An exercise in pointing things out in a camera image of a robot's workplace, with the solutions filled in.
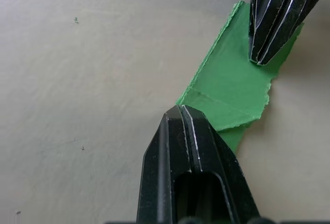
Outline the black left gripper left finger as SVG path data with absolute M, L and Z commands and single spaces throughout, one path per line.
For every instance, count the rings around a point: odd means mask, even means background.
M 180 107 L 167 110 L 143 157 L 137 223 L 175 223 L 175 181 L 191 172 Z

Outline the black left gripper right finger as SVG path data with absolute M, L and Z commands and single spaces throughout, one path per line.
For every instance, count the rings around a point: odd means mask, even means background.
M 192 176 L 186 177 L 185 216 L 206 223 L 249 223 L 260 216 L 234 153 L 206 116 L 181 106 Z

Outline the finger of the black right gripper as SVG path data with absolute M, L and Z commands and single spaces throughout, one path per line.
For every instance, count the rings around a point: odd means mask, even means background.
M 255 64 L 267 64 L 288 42 L 298 18 L 290 8 L 294 0 L 251 0 L 249 57 Z
M 266 65 L 276 53 L 291 38 L 296 28 L 304 21 L 306 16 L 318 0 L 286 0 L 280 11 L 279 18 L 275 21 L 270 38 L 260 56 L 260 64 Z

